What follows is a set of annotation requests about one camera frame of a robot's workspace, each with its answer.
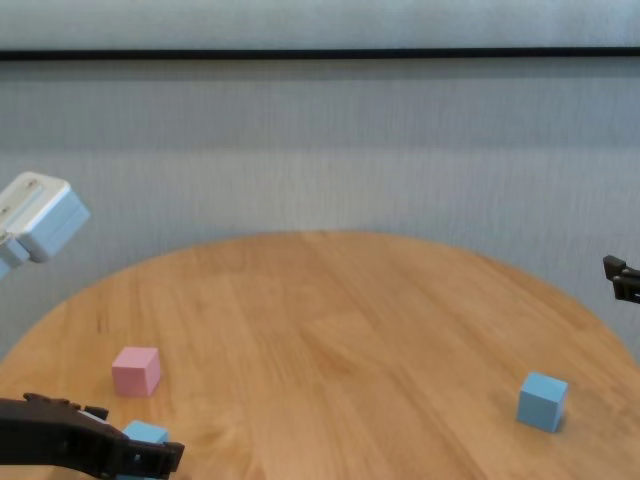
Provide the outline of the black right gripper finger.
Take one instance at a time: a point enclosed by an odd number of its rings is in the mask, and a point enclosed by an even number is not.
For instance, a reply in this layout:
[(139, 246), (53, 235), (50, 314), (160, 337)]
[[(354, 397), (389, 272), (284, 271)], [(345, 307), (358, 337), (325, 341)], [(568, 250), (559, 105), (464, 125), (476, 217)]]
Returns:
[(616, 300), (640, 302), (640, 273), (613, 255), (603, 258), (605, 277), (612, 283)]

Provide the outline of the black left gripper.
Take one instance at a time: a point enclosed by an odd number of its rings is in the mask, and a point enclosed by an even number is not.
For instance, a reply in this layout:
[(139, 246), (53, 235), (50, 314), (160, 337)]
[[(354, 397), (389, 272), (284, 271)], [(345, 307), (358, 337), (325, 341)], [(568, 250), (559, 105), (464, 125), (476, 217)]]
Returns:
[(64, 398), (24, 393), (1, 401), (1, 463), (56, 466), (90, 476), (168, 479), (178, 470), (185, 445), (129, 441), (106, 420), (109, 410)]

